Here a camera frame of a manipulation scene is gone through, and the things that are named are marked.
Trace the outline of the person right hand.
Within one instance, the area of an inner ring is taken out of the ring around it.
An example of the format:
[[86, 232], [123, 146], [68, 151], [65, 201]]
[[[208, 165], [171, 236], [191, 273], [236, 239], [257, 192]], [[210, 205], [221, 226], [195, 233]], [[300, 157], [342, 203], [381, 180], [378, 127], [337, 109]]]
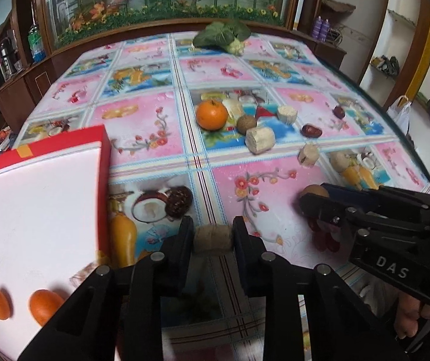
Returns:
[[397, 337], [400, 339], [414, 337], [419, 330], [419, 318], [430, 320], [430, 306], [422, 304], [420, 300], [409, 294], [400, 292], [394, 323]]

